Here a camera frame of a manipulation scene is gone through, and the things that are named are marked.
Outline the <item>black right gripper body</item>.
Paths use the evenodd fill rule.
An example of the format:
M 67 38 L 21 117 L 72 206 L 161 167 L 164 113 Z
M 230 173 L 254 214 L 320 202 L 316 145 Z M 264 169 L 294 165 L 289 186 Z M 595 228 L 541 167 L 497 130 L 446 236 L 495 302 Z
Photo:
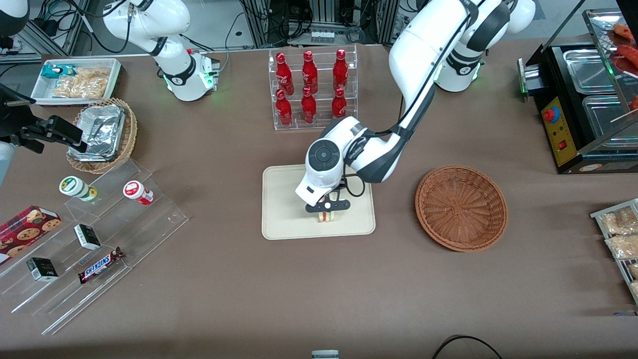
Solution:
M 30 105 L 35 100 L 29 96 L 21 95 L 19 92 L 0 85 L 0 137 L 2 142 L 15 146 L 25 146 L 25 139 L 22 136 L 24 129 L 38 123 L 38 118 L 33 115 Z

